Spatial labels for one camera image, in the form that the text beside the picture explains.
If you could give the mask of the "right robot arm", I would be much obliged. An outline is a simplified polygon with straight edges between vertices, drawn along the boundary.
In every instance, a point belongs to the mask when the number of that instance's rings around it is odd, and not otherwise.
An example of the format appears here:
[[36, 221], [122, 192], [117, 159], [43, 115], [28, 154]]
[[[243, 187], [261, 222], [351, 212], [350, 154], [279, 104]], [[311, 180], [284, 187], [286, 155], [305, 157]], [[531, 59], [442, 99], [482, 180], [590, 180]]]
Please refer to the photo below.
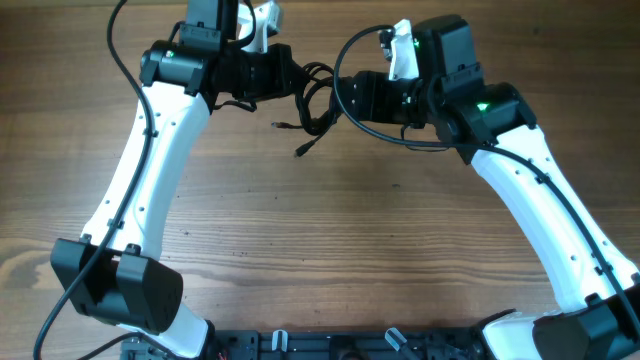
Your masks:
[[639, 271], [609, 240], [574, 192], [516, 88], [488, 84], [469, 24], [444, 15], [378, 25], [387, 73], [337, 77], [334, 97], [368, 134], [379, 123], [431, 125], [433, 142], [455, 149], [497, 193], [536, 252], [557, 309], [514, 310], [473, 330], [489, 359], [621, 359], [639, 349]]

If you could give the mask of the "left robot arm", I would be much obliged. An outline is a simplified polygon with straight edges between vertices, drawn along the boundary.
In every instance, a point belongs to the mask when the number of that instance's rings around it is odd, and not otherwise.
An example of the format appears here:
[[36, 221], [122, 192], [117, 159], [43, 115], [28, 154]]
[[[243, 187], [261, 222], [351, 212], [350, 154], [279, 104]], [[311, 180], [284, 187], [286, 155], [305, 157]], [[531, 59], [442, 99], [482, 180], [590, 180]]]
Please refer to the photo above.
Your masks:
[[111, 183], [80, 238], [57, 240], [51, 253], [62, 304], [177, 359], [211, 352], [213, 324], [183, 303], [182, 276], [160, 260], [164, 227], [218, 96], [251, 112], [304, 86], [290, 48], [269, 43], [281, 22], [273, 1], [192, 1], [170, 37], [143, 53], [131, 79], [136, 118]]

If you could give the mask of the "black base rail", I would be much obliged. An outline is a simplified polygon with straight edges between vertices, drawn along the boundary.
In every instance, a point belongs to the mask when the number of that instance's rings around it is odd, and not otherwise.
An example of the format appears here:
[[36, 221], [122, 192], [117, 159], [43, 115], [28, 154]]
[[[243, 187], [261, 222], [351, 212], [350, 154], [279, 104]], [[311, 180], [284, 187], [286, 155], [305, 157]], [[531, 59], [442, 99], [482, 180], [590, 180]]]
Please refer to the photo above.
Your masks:
[[227, 330], [215, 333], [206, 359], [493, 359], [481, 332], [474, 327], [384, 332], [287, 332]]

